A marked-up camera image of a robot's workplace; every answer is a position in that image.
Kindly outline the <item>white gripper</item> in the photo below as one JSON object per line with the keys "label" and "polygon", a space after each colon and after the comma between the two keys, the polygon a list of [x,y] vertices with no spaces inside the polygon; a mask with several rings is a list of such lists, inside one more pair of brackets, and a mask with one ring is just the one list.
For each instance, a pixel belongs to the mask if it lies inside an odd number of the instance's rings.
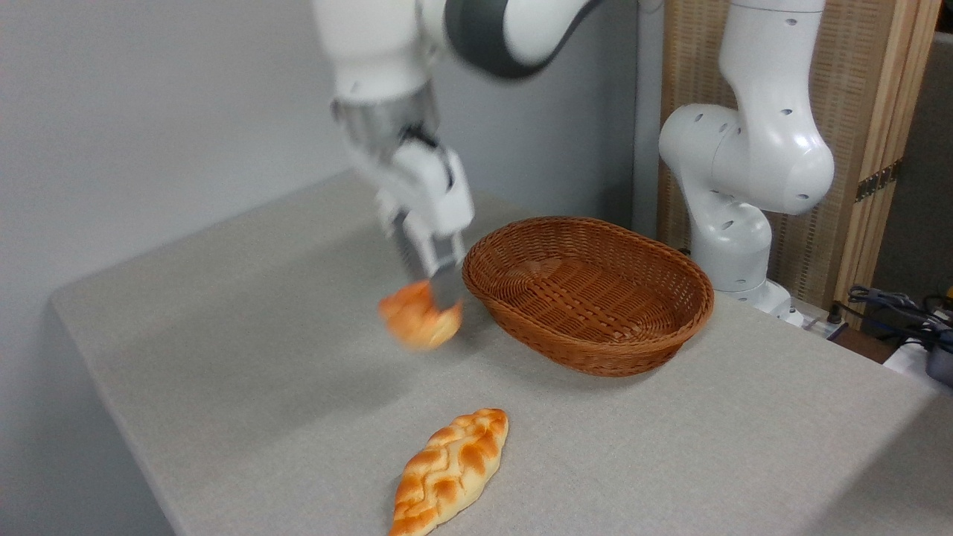
{"label": "white gripper", "polygon": [[459,303],[462,232],[474,204],[462,160],[452,149],[419,137],[381,143],[350,141],[361,179],[377,190],[379,223],[409,281],[428,279],[439,310]]}

